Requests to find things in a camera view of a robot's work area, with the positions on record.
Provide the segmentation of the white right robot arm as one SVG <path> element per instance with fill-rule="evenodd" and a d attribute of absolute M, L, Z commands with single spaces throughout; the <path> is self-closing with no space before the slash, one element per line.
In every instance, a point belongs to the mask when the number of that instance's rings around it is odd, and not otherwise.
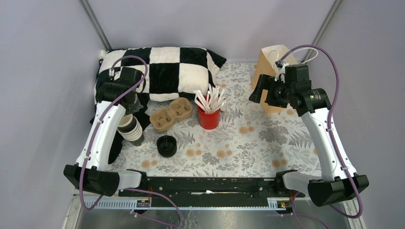
<path fill-rule="evenodd" d="M 291 105 L 302 119 L 318 152 L 321 176 L 315 177 L 286 170 L 275 177 L 275 193 L 285 197 L 292 190 L 310 197 L 312 202 L 323 207 L 356 197 L 369 186 L 366 175 L 358 174 L 347 157 L 331 116 L 332 105 L 325 90 L 313 89 L 308 66 L 288 65 L 279 76 L 261 74 L 249 100 L 261 101 L 267 90 L 265 103 L 286 108 Z"/>

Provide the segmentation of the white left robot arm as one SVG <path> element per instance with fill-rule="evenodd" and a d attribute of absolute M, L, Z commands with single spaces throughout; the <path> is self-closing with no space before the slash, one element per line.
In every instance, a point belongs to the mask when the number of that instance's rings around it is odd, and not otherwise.
<path fill-rule="evenodd" d="M 66 165 L 64 176 L 79 192 L 112 196 L 118 190 L 130 188 L 136 196 L 148 191 L 147 181 L 135 170 L 111 172 L 107 170 L 108 159 L 121 119 L 138 108 L 136 91 L 128 92 L 132 86 L 140 85 L 143 72 L 123 68 L 117 79 L 109 76 L 96 89 L 96 112 L 83 151 L 73 165 Z"/>

